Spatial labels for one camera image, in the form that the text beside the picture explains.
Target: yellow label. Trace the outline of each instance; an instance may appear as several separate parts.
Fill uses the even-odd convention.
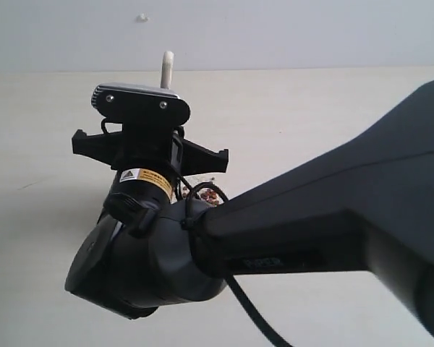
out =
[[[165,191],[169,199],[172,198],[172,193],[174,189],[172,188],[171,184],[166,180],[166,178],[159,173],[148,170],[146,168],[141,168],[138,172],[137,179],[155,184],[157,187]]]

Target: wall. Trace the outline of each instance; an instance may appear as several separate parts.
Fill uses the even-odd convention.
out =
[[[173,86],[192,107],[188,138],[230,149],[217,179],[234,197],[353,138],[431,79],[434,67],[177,72]],[[0,347],[268,346],[229,291],[133,322],[64,292],[113,176],[73,155],[70,138],[99,132],[91,93],[113,80],[159,76],[0,74]],[[295,346],[434,347],[368,273],[239,281]]]
[[[147,22],[136,22],[140,14]],[[434,0],[0,0],[0,72],[434,65]]]

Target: robotic arm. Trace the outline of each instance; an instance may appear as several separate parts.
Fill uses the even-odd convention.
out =
[[[72,139],[116,175],[67,291],[137,319],[226,284],[238,295],[233,275],[368,270],[434,336],[434,81],[352,141],[218,207],[195,194],[206,184],[177,191],[228,163],[228,150],[184,138],[178,95],[105,84],[92,104],[122,131]]]

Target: warning label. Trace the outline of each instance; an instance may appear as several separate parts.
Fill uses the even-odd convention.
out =
[[[172,198],[172,192],[174,191],[172,186],[167,179],[159,173],[146,168],[131,168],[121,173],[119,182],[122,183],[124,181],[131,181],[134,179],[155,184],[157,187],[165,191],[169,199]]]

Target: white wall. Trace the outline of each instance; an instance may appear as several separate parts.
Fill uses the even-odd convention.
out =
[[[434,65],[434,0],[0,0],[0,72],[155,71],[166,50],[186,70]]]
[[[218,182],[233,197],[351,139],[431,79],[429,67],[178,72],[173,86],[192,107],[188,137],[230,149]],[[133,322],[64,292],[113,175],[72,155],[70,139],[99,131],[91,93],[112,80],[159,76],[0,74],[0,347],[268,346],[229,291]],[[296,346],[434,347],[370,274],[239,280]]]

